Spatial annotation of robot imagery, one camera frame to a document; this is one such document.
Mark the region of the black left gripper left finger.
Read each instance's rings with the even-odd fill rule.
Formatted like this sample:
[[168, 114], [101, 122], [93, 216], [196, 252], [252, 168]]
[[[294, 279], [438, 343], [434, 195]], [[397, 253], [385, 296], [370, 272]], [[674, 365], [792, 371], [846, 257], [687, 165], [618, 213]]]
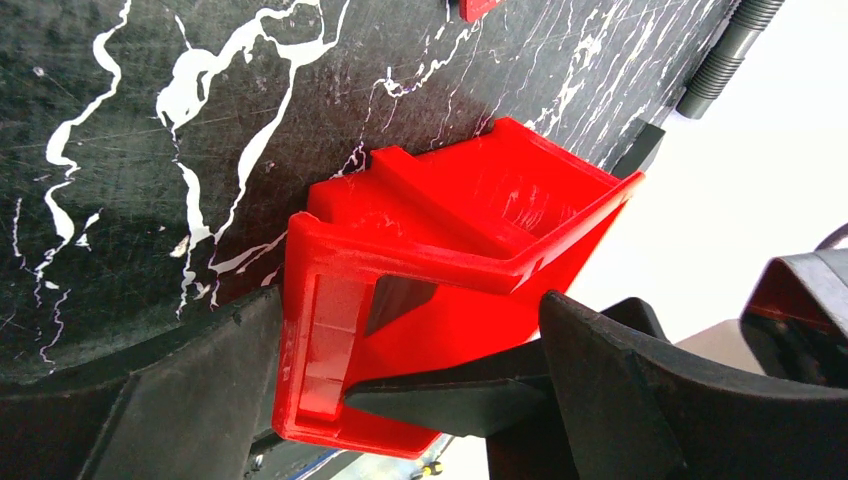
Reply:
[[5, 479], [239, 479], [281, 336], [261, 288], [138, 345], [1, 388]]

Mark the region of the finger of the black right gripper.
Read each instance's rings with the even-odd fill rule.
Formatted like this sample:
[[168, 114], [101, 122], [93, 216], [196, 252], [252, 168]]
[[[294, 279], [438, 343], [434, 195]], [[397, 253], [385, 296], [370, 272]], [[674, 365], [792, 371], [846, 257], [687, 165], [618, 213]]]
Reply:
[[455, 367], [355, 384], [344, 405], [454, 436], [491, 437], [544, 412], [564, 427], [543, 342]]

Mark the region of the red plastic bin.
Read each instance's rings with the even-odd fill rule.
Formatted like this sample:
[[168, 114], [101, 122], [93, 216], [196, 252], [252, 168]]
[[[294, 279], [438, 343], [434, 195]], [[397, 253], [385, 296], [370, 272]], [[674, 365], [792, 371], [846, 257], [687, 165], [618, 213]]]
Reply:
[[510, 118], [413, 155], [375, 150], [317, 183], [288, 223], [271, 424], [283, 438], [403, 458], [441, 435], [432, 393], [379, 379], [463, 365], [528, 342], [548, 291], [573, 283], [637, 186]]

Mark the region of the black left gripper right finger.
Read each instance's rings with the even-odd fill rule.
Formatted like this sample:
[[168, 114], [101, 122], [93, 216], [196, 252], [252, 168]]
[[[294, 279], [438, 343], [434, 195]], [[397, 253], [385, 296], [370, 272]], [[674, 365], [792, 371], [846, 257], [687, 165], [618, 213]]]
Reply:
[[541, 343], [583, 479], [843, 479], [847, 393], [686, 352], [559, 293]]

